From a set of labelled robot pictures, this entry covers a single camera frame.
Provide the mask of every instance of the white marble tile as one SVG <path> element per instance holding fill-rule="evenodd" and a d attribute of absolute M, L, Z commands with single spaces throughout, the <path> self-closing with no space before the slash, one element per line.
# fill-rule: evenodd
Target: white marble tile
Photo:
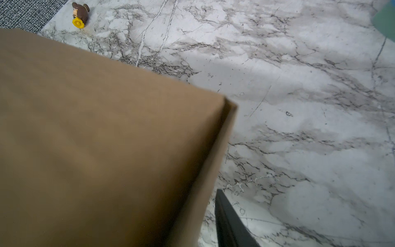
<path fill-rule="evenodd" d="M 385 0 L 69 1 L 41 35 L 240 106 L 216 188 L 261 246 L 395 246 L 395 44 Z M 214 195 L 200 246 L 216 246 Z"/>

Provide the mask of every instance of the toy figure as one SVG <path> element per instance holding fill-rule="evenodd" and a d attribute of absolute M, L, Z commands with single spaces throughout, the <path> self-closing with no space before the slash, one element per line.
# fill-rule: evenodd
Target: toy figure
<path fill-rule="evenodd" d="M 77 3 L 72 3 L 73 6 L 73 24 L 78 28 L 84 28 L 88 20 L 88 5 L 79 5 Z"/>

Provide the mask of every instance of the black object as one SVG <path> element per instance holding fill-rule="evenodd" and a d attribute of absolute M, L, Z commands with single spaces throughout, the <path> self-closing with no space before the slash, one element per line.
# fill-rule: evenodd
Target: black object
<path fill-rule="evenodd" d="M 215 220 L 219 247 L 259 247 L 222 190 L 215 196 Z"/>

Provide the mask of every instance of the cardboard box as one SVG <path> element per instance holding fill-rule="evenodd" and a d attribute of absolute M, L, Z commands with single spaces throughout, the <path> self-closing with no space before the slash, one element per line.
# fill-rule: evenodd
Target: cardboard box
<path fill-rule="evenodd" d="M 0 246 L 193 246 L 224 96 L 0 30 Z"/>

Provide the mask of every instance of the black and white rug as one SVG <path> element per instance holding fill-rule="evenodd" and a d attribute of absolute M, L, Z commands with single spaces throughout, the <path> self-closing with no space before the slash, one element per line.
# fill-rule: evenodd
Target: black and white rug
<path fill-rule="evenodd" d="M 0 28 L 39 32 L 67 0 L 0 0 Z"/>

